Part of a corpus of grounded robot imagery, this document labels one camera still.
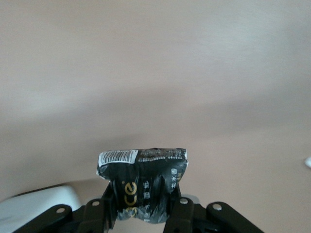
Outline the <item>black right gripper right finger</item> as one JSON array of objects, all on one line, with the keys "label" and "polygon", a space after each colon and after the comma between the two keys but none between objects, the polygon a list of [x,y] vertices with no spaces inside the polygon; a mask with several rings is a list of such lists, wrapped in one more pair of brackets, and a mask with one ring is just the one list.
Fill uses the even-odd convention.
[{"label": "black right gripper right finger", "polygon": [[183,197],[176,187],[170,197],[165,233],[263,233],[227,203],[217,201],[203,207]]}]

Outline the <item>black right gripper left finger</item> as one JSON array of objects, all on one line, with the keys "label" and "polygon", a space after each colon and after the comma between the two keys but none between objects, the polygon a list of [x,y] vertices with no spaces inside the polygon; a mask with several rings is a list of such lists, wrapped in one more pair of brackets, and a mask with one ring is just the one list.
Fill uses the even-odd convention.
[{"label": "black right gripper left finger", "polygon": [[107,233],[117,219],[117,202],[109,184],[100,198],[77,210],[66,204],[54,205],[10,230],[10,233]]}]

